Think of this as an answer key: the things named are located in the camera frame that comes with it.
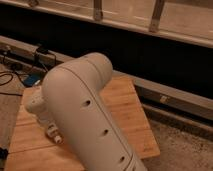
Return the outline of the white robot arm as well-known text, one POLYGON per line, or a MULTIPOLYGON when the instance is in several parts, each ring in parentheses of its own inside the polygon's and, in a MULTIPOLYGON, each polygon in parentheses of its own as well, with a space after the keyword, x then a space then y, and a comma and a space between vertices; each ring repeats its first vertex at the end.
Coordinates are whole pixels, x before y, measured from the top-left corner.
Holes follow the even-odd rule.
POLYGON ((86 171, 147 171, 100 97, 111 61, 89 53, 52 68, 25 103, 40 124, 59 131, 86 171))

